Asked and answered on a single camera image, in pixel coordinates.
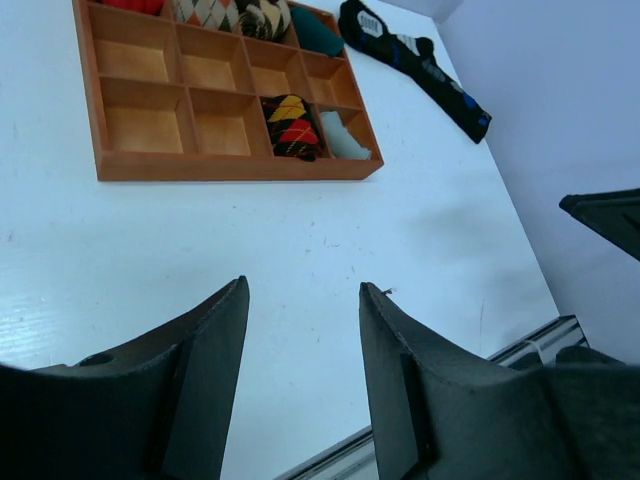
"screw hole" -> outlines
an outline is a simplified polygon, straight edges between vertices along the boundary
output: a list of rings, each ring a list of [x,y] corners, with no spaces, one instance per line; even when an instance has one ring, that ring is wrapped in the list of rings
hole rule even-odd
[[[91,367],[93,365],[104,365],[105,363],[113,362],[115,357],[109,353],[96,353],[82,360],[79,367]]]

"tray compartment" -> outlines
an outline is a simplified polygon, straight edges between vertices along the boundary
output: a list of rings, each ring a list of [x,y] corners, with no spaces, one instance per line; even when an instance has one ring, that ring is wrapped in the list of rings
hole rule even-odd
[[[302,58],[316,102],[325,105],[363,107],[356,82],[345,60],[311,52],[302,52]]]
[[[272,156],[257,97],[190,89],[201,153]]]
[[[170,22],[95,3],[89,4],[89,17],[100,73],[154,82],[182,81]]]
[[[176,25],[185,81],[195,87],[253,92],[242,41],[235,35]]]
[[[359,161],[381,161],[378,143],[376,142],[373,129],[371,128],[369,119],[364,111],[355,108],[336,107],[331,105],[318,105],[317,108],[318,112],[338,112],[338,115],[340,115],[340,119],[342,120],[342,124],[353,138],[355,138],[361,146],[371,150],[371,157],[369,160]]]
[[[275,97],[293,93],[311,100],[298,51],[275,43],[244,39],[258,95]]]
[[[322,125],[322,120],[320,119],[320,109],[318,105],[311,104],[311,113],[313,115],[313,120],[316,122],[316,126],[318,127],[318,131],[320,132],[320,137],[322,138],[323,149],[320,153],[320,157],[318,158],[334,158],[335,155],[331,151],[331,147],[329,146],[329,142],[327,141],[327,134],[324,130],[324,126]]]
[[[284,35],[276,39],[276,42],[281,43],[282,45],[288,45],[293,48],[300,48],[298,36],[296,35],[296,29],[293,28],[293,22],[289,24],[289,27],[287,28],[287,30],[285,30]]]
[[[102,78],[112,150],[195,153],[189,100],[183,87]]]

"rolled sock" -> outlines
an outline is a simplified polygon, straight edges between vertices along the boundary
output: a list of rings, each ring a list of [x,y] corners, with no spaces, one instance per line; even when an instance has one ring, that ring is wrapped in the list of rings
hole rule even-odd
[[[291,23],[285,0],[236,0],[242,34],[261,40],[281,37]]]
[[[98,0],[98,3],[149,15],[158,15],[164,6],[164,0]]]
[[[409,75],[474,142],[480,143],[491,115],[438,66],[430,39],[392,34],[360,0],[347,0],[340,6],[338,25],[349,45]]]
[[[338,112],[320,113],[322,126],[327,134],[327,142],[333,154],[338,158],[352,158],[358,160],[369,160],[371,150],[361,146],[353,138],[340,119]]]
[[[344,40],[325,27],[309,10],[291,9],[291,21],[296,29],[300,46],[305,50],[324,53],[331,57],[340,55]]]

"folded sock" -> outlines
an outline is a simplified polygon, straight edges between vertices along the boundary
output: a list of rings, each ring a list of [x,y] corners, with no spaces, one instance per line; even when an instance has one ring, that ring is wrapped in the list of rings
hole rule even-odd
[[[340,6],[338,25],[349,45],[409,75],[474,142],[480,143],[491,115],[438,66],[430,39],[392,34],[360,0],[347,0]]]
[[[273,153],[314,161],[322,152],[322,141],[311,108],[297,95],[279,95],[262,100]]]
[[[349,130],[342,124],[342,119],[338,112],[322,112],[320,113],[320,120],[327,134],[329,147],[331,147],[331,151],[337,158],[358,160],[369,160],[371,158],[371,150],[364,148],[353,138]]]
[[[276,40],[289,28],[291,13],[285,0],[236,0],[246,37]]]
[[[331,57],[340,55],[344,48],[344,40],[324,26],[309,10],[293,7],[291,20],[302,48]]]

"sock with white label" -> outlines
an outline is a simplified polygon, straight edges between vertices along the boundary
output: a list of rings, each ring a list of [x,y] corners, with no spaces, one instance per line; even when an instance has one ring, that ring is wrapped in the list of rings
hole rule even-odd
[[[340,6],[338,25],[349,45],[409,75],[474,142],[480,143],[491,115],[438,66],[430,39],[392,34],[360,0],[347,0]]]

